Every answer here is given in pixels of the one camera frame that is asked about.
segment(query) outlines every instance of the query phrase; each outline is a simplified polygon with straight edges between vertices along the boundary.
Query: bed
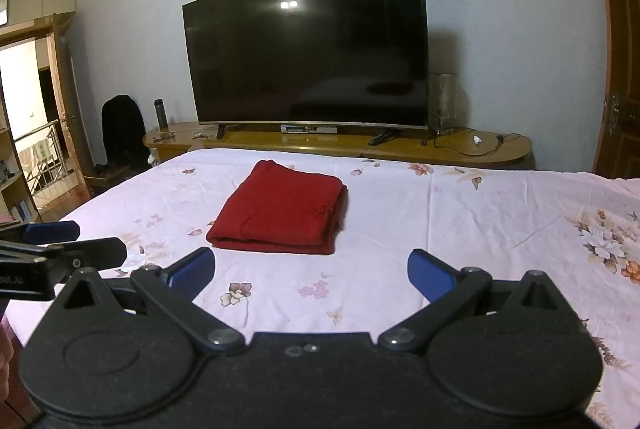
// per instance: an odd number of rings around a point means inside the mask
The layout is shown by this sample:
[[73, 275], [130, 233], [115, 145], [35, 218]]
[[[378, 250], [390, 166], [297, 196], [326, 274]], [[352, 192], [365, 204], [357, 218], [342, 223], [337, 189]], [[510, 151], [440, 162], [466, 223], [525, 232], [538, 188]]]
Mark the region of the bed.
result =
[[[425, 306], [406, 260], [420, 247], [496, 279], [546, 271], [584, 319], [605, 363], [589, 407], [602, 427], [640, 421], [640, 181], [592, 174], [491, 171], [311, 154], [209, 149], [181, 155], [65, 219], [81, 239], [116, 235], [129, 257], [105, 277], [169, 265], [208, 246], [225, 200], [259, 160], [337, 176], [348, 208], [333, 255], [214, 249], [216, 274], [195, 299], [241, 330], [367, 331], [374, 339]], [[25, 343], [47, 308], [12, 301]]]

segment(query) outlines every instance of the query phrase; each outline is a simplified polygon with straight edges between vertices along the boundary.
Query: open doorway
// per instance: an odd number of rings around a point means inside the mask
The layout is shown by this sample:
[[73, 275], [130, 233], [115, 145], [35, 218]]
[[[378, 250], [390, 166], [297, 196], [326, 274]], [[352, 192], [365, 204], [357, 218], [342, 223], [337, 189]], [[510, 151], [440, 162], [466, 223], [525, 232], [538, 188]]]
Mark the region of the open doorway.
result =
[[40, 216], [59, 207], [78, 186], [76, 168], [70, 164], [62, 135], [49, 65], [45, 38], [28, 39], [0, 50], [9, 126]]

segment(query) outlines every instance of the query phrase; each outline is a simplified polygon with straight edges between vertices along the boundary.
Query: flat screen tv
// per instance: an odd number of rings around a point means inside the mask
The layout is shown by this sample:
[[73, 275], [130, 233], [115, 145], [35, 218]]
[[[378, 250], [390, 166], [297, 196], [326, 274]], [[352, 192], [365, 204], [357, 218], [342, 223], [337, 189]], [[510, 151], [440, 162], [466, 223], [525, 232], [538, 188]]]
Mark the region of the flat screen tv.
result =
[[425, 0], [182, 8], [200, 122], [427, 125]]

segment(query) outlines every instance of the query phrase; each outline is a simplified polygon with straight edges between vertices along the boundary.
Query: black backpack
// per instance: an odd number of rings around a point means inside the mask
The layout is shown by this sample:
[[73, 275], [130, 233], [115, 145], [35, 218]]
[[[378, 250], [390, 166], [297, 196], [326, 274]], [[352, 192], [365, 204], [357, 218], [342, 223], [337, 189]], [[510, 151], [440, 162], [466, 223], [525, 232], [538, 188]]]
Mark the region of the black backpack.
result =
[[128, 95], [116, 95], [102, 107], [102, 141], [108, 165], [128, 165], [146, 170], [149, 148], [142, 142], [145, 122], [138, 105]]

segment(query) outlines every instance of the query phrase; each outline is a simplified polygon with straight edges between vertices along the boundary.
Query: wooden door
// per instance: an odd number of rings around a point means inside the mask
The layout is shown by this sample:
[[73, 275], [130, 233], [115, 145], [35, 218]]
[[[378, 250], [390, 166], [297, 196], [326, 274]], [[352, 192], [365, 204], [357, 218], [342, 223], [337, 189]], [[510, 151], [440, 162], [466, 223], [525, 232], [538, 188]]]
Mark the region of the wooden door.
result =
[[69, 158], [74, 165], [75, 172], [78, 174], [78, 184], [83, 190], [86, 199], [89, 199], [89, 190], [84, 181], [84, 175], [92, 173], [93, 162], [80, 119], [76, 83], [68, 66], [68, 51], [62, 47], [57, 20], [54, 20], [52, 32], [47, 35], [47, 49], [49, 50], [51, 81], [53, 82], [53, 91], [56, 96], [62, 134], [65, 137]]
[[593, 172], [640, 178], [640, 0], [605, 0], [607, 81]]

